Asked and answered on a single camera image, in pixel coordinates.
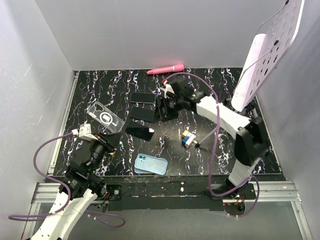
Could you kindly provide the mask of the blue cased phone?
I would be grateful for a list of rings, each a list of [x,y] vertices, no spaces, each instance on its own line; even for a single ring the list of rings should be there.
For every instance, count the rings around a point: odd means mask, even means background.
[[[150,123],[155,123],[155,110],[145,109],[142,107],[133,107],[129,116],[133,119],[143,120]]]

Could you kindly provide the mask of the black phone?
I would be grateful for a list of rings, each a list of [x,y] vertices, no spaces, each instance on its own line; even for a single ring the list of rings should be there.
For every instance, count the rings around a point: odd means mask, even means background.
[[[128,126],[125,132],[145,141],[150,141],[155,134],[154,129],[145,126]]]

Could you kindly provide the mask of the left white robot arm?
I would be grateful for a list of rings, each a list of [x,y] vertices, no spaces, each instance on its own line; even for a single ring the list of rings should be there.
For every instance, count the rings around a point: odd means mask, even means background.
[[[114,155],[121,133],[96,133],[89,137],[88,159],[70,163],[61,180],[54,203],[47,214],[37,216],[42,224],[32,240],[66,240],[72,229],[95,200],[105,203],[113,196],[105,180],[96,175],[105,155]]]

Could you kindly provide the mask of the clear transparent phone case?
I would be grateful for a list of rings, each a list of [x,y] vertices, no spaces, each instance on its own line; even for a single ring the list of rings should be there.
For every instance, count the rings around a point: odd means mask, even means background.
[[[88,109],[88,114],[107,128],[112,134],[121,132],[125,122],[99,101],[95,101]]]

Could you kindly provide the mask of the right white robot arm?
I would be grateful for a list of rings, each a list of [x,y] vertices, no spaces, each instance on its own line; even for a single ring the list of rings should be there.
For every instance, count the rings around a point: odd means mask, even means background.
[[[216,135],[223,129],[233,137],[236,158],[233,169],[225,185],[217,189],[210,186],[208,190],[216,198],[229,196],[237,199],[243,195],[244,185],[252,179],[255,166],[269,151],[264,121],[232,111],[218,101],[212,88],[209,91],[193,89],[184,77],[177,77],[171,82],[163,80],[160,90],[161,95],[156,102],[162,121],[172,120],[179,111],[188,110],[216,123]]]

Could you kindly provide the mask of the light blue phone case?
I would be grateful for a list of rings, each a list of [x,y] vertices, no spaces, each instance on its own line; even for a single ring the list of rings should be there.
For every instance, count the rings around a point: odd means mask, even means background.
[[[141,170],[141,169],[138,169],[138,168],[134,168],[134,172],[136,174],[151,174],[151,175],[155,174],[155,175],[158,175],[158,173],[156,173],[156,172]]]

